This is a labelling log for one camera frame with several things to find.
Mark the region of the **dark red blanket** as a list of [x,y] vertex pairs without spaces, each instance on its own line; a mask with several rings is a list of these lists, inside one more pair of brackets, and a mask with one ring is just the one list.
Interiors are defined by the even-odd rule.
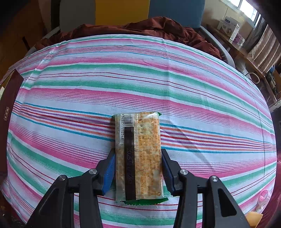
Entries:
[[219,49],[207,42],[193,28],[183,27],[178,22],[167,17],[153,17],[123,26],[83,24],[70,32],[60,32],[50,38],[41,39],[35,44],[35,48],[36,50],[41,50],[47,46],[75,38],[113,34],[142,35],[163,38],[196,48],[220,60],[222,59]]

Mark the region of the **yellow sponge block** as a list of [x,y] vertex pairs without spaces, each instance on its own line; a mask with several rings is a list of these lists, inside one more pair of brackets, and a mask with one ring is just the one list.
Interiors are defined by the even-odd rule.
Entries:
[[250,228],[256,228],[259,225],[263,214],[250,211],[245,217],[247,222],[249,223]]

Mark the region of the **white appliance box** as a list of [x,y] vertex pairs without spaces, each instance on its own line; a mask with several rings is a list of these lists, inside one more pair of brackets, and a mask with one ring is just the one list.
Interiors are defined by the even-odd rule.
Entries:
[[217,30],[229,37],[231,41],[234,41],[237,34],[239,33],[240,26],[237,20],[226,16],[219,22]]

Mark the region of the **cracker pack with barcode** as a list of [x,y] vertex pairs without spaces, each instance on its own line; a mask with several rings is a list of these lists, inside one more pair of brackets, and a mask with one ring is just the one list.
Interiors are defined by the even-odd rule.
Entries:
[[119,113],[115,120],[116,201],[155,205],[163,193],[158,112]]

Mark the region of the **striped bed cover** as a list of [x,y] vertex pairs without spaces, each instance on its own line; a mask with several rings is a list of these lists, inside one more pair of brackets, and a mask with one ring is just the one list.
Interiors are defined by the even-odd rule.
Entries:
[[13,70],[23,83],[1,192],[24,222],[59,175],[81,175],[107,157],[117,113],[160,113],[171,159],[196,176],[218,176],[243,213],[274,188],[276,140],[264,96],[207,53],[162,38],[100,35],[44,48]]

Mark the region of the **right beige curtain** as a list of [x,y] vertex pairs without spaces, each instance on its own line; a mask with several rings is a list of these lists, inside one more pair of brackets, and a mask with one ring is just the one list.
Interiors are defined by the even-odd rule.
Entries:
[[264,18],[260,18],[256,27],[243,44],[254,65],[267,73],[280,60],[280,42]]

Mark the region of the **pink plastic cup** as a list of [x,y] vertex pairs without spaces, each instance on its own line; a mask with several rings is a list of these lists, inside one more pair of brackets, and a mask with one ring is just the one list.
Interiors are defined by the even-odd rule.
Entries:
[[266,208],[267,204],[270,201],[271,196],[272,196],[272,193],[268,189],[264,189],[260,193],[260,195],[258,197],[258,206],[256,209],[257,213],[262,213],[264,211],[264,209]]

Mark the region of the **wooden wardrobe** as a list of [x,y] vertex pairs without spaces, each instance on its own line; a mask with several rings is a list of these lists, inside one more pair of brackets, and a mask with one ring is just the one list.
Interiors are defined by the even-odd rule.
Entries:
[[1,1],[1,77],[46,34],[38,1]]

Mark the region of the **wooden desk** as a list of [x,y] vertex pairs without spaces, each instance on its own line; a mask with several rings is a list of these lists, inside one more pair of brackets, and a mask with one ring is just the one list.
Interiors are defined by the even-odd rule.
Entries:
[[217,28],[214,28],[212,25],[207,24],[206,28],[211,34],[216,34],[224,43],[226,43],[226,45],[230,48],[230,55],[232,58],[235,58],[237,56],[242,58],[246,62],[246,64],[248,64],[249,67],[264,82],[265,87],[270,95],[270,99],[272,100],[272,104],[269,105],[269,107],[277,107],[277,105],[280,105],[280,98],[278,99],[274,94],[272,88],[270,87],[270,84],[266,80],[265,74],[257,68],[257,66],[254,64],[254,61],[248,56],[246,50],[238,44],[233,43],[233,41],[231,41],[226,35],[217,30]]

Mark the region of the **gold tin box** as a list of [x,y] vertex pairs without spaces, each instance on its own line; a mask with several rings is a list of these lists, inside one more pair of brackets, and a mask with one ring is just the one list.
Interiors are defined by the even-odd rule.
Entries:
[[1,144],[0,144],[0,163],[1,163],[1,182],[8,173],[7,168],[7,138],[11,112],[23,82],[23,77],[17,70],[13,70],[8,77],[1,83]]

